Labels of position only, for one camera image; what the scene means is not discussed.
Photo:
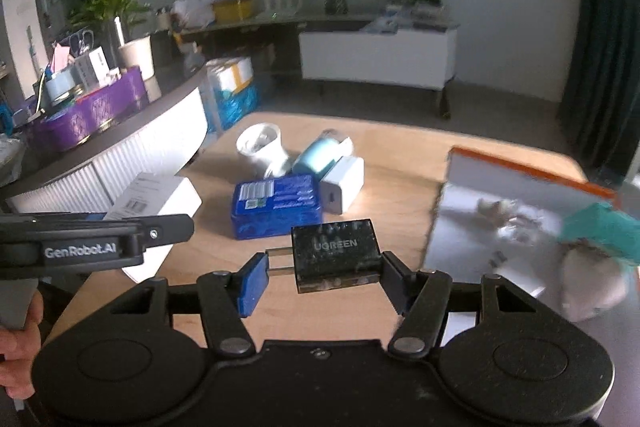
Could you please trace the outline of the left hand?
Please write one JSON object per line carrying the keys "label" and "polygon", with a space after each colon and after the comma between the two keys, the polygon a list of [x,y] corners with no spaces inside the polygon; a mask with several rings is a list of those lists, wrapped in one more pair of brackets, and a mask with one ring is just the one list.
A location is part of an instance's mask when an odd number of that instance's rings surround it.
{"label": "left hand", "polygon": [[26,400],[34,392],[32,385],[32,363],[41,348],[39,325],[43,318],[43,299],[35,291],[26,315],[24,329],[1,331],[0,384],[12,399]]}

